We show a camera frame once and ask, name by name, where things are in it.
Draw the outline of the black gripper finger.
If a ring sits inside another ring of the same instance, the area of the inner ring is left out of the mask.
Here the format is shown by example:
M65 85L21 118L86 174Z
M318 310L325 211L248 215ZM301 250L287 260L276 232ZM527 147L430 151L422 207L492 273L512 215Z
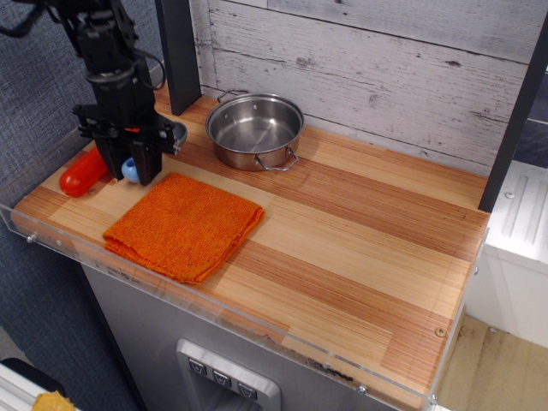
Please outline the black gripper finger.
M117 139L96 139L96 147L110 175L117 180L122 180L124 178L122 166L132 157L129 143Z
M130 147L140 184L146 186L162 171L162 152L152 144L133 144Z

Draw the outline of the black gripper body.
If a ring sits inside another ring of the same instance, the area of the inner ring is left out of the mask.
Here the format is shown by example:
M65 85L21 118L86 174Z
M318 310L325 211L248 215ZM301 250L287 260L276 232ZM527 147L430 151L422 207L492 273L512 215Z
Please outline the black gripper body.
M96 104L73 108L83 136L125 146L147 143L170 154L180 151L182 125L157 113L151 88L131 80L119 89L95 85L93 91Z

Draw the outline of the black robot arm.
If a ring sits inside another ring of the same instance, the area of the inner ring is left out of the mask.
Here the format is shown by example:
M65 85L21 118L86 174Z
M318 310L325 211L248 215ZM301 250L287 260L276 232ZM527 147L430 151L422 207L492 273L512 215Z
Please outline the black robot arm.
M155 110L157 87L147 66L151 54L136 48L134 21L119 1L32 1L27 16L1 33L29 34L43 13L63 26L76 55L83 59L95 104L77 105L80 135L93 139L110 174L123 177L124 163L135 163L146 186L162 169L162 156L176 154L186 128Z

